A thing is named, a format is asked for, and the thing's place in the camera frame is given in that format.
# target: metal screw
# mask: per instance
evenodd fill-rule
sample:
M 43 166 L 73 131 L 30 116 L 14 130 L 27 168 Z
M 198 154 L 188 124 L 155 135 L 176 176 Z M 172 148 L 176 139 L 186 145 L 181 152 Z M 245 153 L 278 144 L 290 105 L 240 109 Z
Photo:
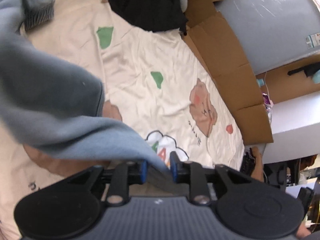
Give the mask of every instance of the metal screw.
M 198 195 L 194 197 L 193 201 L 200 205 L 205 205 L 210 202 L 210 198 L 204 195 Z
M 110 204 L 119 204 L 123 201 L 123 198 L 119 195 L 112 195 L 110 197 L 107 198 L 107 201 Z

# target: cream fabric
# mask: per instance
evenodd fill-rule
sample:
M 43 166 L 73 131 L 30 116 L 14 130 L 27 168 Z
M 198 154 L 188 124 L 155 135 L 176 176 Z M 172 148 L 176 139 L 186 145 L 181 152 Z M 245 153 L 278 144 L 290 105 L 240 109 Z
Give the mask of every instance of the cream fabric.
M 108 46 L 97 31 L 110 32 L 112 27 Z M 54 20 L 27 37 L 39 50 L 99 77 L 113 116 L 135 129 L 168 165 L 170 152 L 176 150 L 182 160 L 240 168 L 241 133 L 178 30 L 146 32 L 129 25 L 101 0 L 56 0 Z M 33 163 L 3 125 L 0 170 L 0 230 L 8 240 L 16 240 L 16 203 L 62 177 Z M 151 185 L 134 188 L 134 195 L 161 193 Z

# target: red spot print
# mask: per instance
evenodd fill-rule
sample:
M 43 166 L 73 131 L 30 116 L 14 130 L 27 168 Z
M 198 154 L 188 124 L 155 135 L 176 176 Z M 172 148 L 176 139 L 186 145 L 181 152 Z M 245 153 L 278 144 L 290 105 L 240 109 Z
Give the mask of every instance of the red spot print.
M 198 95 L 195 95 L 195 104 L 196 105 L 200 104 L 200 97 Z
M 165 148 L 163 148 L 159 153 L 158 156 L 165 162 L 165 158 L 166 158 L 166 150 Z
M 232 134 L 232 133 L 233 133 L 233 127 L 232 127 L 232 124 L 227 125 L 227 127 L 226 127 L 226 131 L 228 132 L 228 134 Z

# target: black outline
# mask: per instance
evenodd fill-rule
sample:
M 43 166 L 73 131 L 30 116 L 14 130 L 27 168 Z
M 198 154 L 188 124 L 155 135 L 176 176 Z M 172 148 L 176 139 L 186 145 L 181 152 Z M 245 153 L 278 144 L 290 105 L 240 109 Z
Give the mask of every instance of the black outline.
M 145 141 L 148 140 L 149 135 L 152 134 L 153 132 L 159 132 L 162 135 L 162 137 L 167 136 L 167 137 L 171 138 L 172 140 L 174 140 L 174 144 L 176 145 L 176 149 L 182 150 L 185 153 L 185 155 L 188 157 L 188 159 L 189 159 L 189 155 L 185 152 L 185 150 L 181 149 L 180 147 L 177 147 L 177 141 L 175 140 L 175 138 L 171 137 L 170 135 L 166 135 L 166 134 L 163 135 L 163 133 L 160 132 L 159 130 L 154 130 L 154 131 L 148 133 L 147 138 L 145 139 Z

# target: blue garment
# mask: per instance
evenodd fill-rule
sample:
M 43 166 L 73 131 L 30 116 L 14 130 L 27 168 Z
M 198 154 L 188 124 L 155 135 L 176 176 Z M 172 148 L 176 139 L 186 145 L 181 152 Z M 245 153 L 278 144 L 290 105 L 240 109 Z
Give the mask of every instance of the blue garment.
M 28 12 L 41 20 L 41 10 L 53 3 L 0 0 L 0 118 L 20 143 L 54 158 L 145 159 L 165 171 L 164 162 L 138 133 L 99 117 L 104 90 L 98 78 L 36 50 L 19 35 Z

